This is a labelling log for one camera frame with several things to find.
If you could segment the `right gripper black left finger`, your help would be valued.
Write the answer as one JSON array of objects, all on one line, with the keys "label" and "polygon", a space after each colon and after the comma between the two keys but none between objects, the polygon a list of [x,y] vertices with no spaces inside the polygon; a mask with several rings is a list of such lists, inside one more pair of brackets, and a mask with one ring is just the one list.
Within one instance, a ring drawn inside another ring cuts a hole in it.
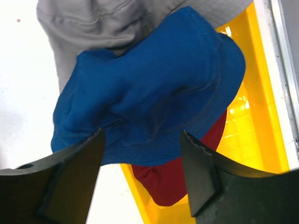
[{"label": "right gripper black left finger", "polygon": [[105,149],[99,130],[81,144],[0,171],[2,224],[84,224]]}]

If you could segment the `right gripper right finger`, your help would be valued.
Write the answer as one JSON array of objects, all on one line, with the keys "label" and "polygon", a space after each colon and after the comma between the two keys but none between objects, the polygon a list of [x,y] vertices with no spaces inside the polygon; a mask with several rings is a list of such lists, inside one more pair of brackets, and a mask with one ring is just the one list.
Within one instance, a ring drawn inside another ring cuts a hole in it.
[{"label": "right gripper right finger", "polygon": [[211,150],[188,132],[180,136],[191,216],[199,224],[296,224],[299,172],[273,174]]}]

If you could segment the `dark red hat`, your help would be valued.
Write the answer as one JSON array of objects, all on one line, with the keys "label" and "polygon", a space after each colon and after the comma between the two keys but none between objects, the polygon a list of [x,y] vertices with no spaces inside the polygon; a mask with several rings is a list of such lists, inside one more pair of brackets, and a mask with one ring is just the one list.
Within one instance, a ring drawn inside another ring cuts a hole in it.
[{"label": "dark red hat", "polygon": [[[217,147],[222,138],[227,111],[209,129],[201,142],[212,150]],[[148,191],[153,201],[160,206],[172,206],[186,194],[185,178],[181,158],[171,160],[160,166],[132,166],[134,177]]]}]

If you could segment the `blue bucket hat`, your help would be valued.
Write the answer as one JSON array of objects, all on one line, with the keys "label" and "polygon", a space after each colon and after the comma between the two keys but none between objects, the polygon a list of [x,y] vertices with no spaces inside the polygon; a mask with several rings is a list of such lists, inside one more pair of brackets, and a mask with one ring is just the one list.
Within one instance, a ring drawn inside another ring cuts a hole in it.
[{"label": "blue bucket hat", "polygon": [[235,98],[242,51],[191,7],[116,57],[83,51],[53,114],[53,152],[106,135],[103,164],[157,166],[180,156],[186,130],[202,138]]}]

